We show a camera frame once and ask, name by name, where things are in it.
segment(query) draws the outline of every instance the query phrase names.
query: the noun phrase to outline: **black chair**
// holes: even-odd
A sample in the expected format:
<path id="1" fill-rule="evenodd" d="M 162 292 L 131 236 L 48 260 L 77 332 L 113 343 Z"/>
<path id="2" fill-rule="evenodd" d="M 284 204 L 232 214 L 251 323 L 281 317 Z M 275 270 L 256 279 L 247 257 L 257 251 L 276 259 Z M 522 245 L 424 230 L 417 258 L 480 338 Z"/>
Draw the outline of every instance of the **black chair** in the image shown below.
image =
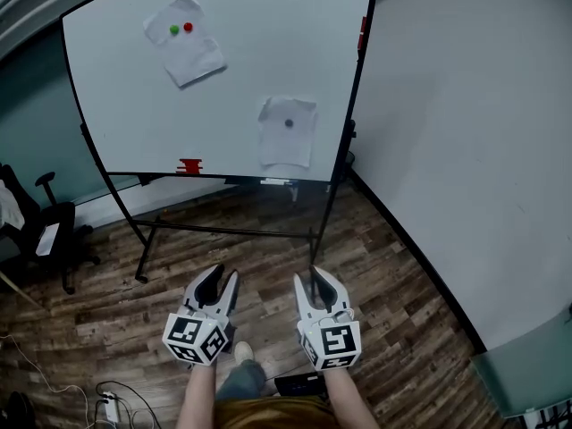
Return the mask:
<path id="1" fill-rule="evenodd" d="M 36 262 L 47 272 L 59 271 L 62 274 L 63 289 L 68 294 L 73 294 L 74 288 L 68 286 L 69 268 L 84 261 L 98 265 L 100 260 L 97 256 L 90 256 L 81 244 L 83 237 L 90 234 L 93 227 L 84 225 L 75 231 L 73 229 L 75 205 L 72 202 L 58 204 L 55 201 L 54 193 L 49 186 L 54 177 L 54 172 L 50 172 L 40 176 L 36 181 L 36 186 L 44 186 L 47 197 L 52 203 L 48 208 L 40 210 L 39 205 L 20 185 L 10 165 L 0 164 L 0 180 L 4 181 L 5 187 L 14 195 L 25 220 L 21 231 L 10 224 L 5 224 L 0 229 L 0 235 L 10 238 L 26 260 Z M 44 229 L 57 223 L 60 225 L 49 255 L 38 256 L 36 249 Z"/>

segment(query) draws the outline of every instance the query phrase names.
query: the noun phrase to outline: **forearm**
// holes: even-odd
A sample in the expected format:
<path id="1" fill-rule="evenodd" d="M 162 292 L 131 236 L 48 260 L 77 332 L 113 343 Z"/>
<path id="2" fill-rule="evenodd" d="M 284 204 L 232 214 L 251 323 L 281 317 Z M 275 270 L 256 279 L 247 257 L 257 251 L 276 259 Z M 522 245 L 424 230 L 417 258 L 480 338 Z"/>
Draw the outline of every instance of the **forearm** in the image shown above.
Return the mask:
<path id="1" fill-rule="evenodd" d="M 345 368 L 324 371 L 333 413 L 342 429 L 379 429 Z"/>
<path id="2" fill-rule="evenodd" d="M 216 365 L 194 366 L 177 429 L 213 429 Z"/>

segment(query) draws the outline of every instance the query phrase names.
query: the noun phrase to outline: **wooden floor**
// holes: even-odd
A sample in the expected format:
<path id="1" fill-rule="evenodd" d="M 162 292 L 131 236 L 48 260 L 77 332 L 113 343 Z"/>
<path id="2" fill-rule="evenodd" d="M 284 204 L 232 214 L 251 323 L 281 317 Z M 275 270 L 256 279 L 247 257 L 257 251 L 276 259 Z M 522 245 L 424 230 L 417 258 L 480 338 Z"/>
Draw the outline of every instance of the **wooden floor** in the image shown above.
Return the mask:
<path id="1" fill-rule="evenodd" d="M 177 222 L 304 231 L 317 224 L 324 193 L 301 190 L 293 206 L 283 188 L 231 189 L 162 212 Z M 147 261 L 148 284 L 133 280 L 141 245 L 125 221 L 90 238 L 102 264 L 73 274 L 73 296 L 58 277 L 31 272 L 14 278 L 49 309 L 45 315 L 5 289 L 0 293 L 0 332 L 10 333 L 29 359 L 59 389 L 77 384 L 88 394 L 89 422 L 95 385 L 126 383 L 155 410 L 163 429 L 174 427 L 189 372 L 161 343 L 166 317 L 181 303 L 185 286 L 215 263 L 240 272 L 235 340 L 250 342 L 268 376 L 311 370 L 297 342 L 292 275 L 307 275 L 303 240 L 211 235 L 160 230 Z M 456 318 L 409 251 L 372 205 L 349 182 L 342 185 L 317 264 L 349 290 L 361 324 L 363 355 L 350 371 L 383 428 L 500 428 L 503 421 L 473 371 L 473 349 Z M 221 355 L 217 380 L 232 368 Z M 0 351 L 0 404 L 25 391 L 42 427 L 85 427 L 77 391 L 53 394 L 9 341 Z M 129 390 L 104 386 L 130 406 L 144 404 Z M 135 426 L 151 427 L 138 413 Z"/>

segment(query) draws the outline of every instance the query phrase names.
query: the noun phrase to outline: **power outlet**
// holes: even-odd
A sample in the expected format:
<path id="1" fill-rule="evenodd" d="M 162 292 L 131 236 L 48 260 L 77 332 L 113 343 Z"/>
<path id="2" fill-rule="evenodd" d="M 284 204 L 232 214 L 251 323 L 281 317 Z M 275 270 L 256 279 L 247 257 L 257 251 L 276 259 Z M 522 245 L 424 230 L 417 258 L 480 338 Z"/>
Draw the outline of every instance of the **power outlet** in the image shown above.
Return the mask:
<path id="1" fill-rule="evenodd" d="M 119 423 L 119 409 L 117 407 L 117 397 L 112 392 L 104 392 L 106 397 L 105 412 L 107 414 L 107 421 L 112 423 Z"/>

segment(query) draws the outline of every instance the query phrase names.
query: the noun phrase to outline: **paper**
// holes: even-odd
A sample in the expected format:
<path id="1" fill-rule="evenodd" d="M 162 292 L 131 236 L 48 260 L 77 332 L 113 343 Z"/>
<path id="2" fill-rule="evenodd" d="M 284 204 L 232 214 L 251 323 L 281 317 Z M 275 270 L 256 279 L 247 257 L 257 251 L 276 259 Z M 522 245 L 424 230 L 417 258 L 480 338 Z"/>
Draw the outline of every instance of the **paper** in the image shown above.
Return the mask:
<path id="1" fill-rule="evenodd" d="M 6 223 L 20 231 L 25 221 L 13 193 L 0 180 L 0 228 Z"/>
<path id="2" fill-rule="evenodd" d="M 145 34 L 179 87 L 226 66 L 223 53 L 206 30 L 204 19 L 205 14 L 196 0 L 175 0 L 143 22 Z M 191 32 L 183 28 L 186 22 L 192 24 Z M 169 31 L 172 25 L 179 28 L 176 35 Z"/>
<path id="3" fill-rule="evenodd" d="M 52 224 L 48 225 L 42 236 L 39 238 L 38 247 L 36 248 L 36 255 L 37 256 L 47 256 L 52 251 L 52 246 L 54 245 L 55 235 L 57 234 L 57 230 L 60 227 L 60 224 Z"/>
<path id="4" fill-rule="evenodd" d="M 260 164 L 308 168 L 317 121 L 317 105 L 290 97 L 270 97 L 258 116 Z"/>

